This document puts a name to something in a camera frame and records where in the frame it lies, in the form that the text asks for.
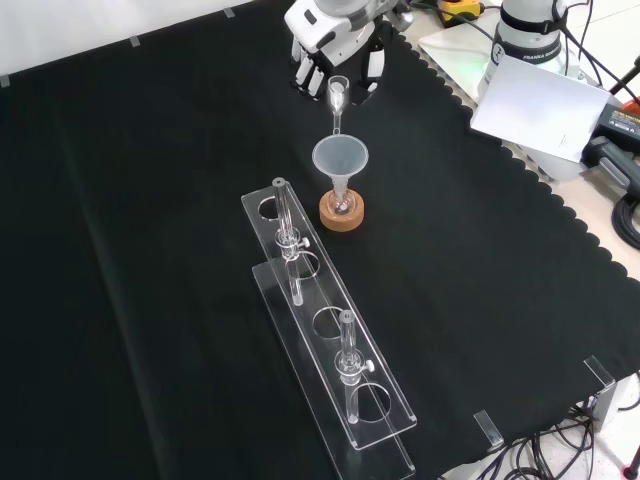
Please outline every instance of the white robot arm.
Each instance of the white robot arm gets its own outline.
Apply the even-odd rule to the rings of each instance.
[[[293,33],[291,58],[297,65],[293,84],[302,93],[319,99],[333,69],[362,48],[363,78],[358,85],[373,92],[384,70],[384,49],[377,37],[382,15],[400,30],[406,30],[413,17],[403,0],[297,0],[287,11],[285,21]]]
[[[400,31],[413,22],[405,0],[296,0],[285,21],[293,33],[291,58],[297,66],[293,85],[317,100],[335,67],[367,48],[362,78],[358,82],[364,99],[377,87],[384,70],[384,49],[377,28],[383,15]],[[567,66],[560,42],[570,0],[504,0],[496,28],[491,61],[480,85],[482,92],[504,55],[541,68],[577,76],[579,63],[573,56]]]

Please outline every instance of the plastic funnel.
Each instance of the plastic funnel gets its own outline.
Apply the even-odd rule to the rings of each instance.
[[[369,160],[364,143],[351,135],[331,135],[313,149],[313,163],[332,180],[348,180],[362,170]]]
[[[352,192],[347,190],[347,182],[369,160],[365,144],[351,135],[331,135],[318,142],[312,157],[318,170],[333,180],[329,211],[339,215],[353,212],[356,203]]]

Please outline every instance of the test tube rack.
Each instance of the test tube rack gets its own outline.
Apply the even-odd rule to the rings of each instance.
[[[291,185],[242,203],[267,257],[256,283],[339,478],[414,476],[399,434],[416,416]]]

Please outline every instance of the black cloth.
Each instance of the black cloth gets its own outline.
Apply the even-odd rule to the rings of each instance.
[[[105,464],[111,477],[332,478],[251,275],[264,258],[240,197],[276,176],[315,222],[418,417],[402,435],[418,478],[483,455],[480,410],[511,440],[600,388],[587,357],[618,379],[640,368],[638,283],[535,174],[469,131],[470,112],[392,32],[378,90],[343,118],[370,152],[352,180],[365,221],[349,234],[321,227],[330,182],[311,151],[331,116],[289,85],[285,9],[196,19],[137,48],[15,75],[0,93],[13,106],[3,209],[18,218],[0,238],[21,252],[9,276],[32,273],[14,281],[3,315],[8,338],[17,329],[31,342],[16,345],[11,379],[41,394],[14,407],[40,430],[13,425],[22,440],[8,465],[54,456],[55,443],[95,460],[65,465],[65,478],[106,478]],[[74,317],[65,308],[79,301]],[[81,342],[60,317],[96,339],[87,355],[109,355],[108,372],[87,362],[69,385],[31,365],[53,368]],[[85,382],[90,407],[75,394]],[[44,395],[53,388],[61,406]],[[91,411],[56,416],[78,404]],[[79,425],[96,417],[108,425]],[[43,478],[28,473],[15,478]]]

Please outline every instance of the test tube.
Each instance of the test tube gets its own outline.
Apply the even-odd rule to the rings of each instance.
[[[355,315],[351,310],[340,312],[340,343],[342,347],[342,364],[353,367],[357,362]]]
[[[333,134],[338,135],[342,122],[342,112],[349,104],[349,79],[342,75],[331,77],[328,90],[329,107],[333,112]]]
[[[272,182],[276,191],[276,210],[278,212],[278,222],[280,223],[280,236],[282,243],[293,240],[293,224],[291,223],[291,210],[287,199],[287,188],[284,178],[275,178]]]
[[[297,307],[302,305],[302,290],[300,288],[300,270],[298,268],[296,257],[293,260],[287,261],[287,274],[289,275],[289,288],[291,288],[291,298],[293,304]]]
[[[349,423],[358,423],[359,410],[358,410],[358,386],[357,385],[345,385],[344,393],[346,397],[346,413]]]

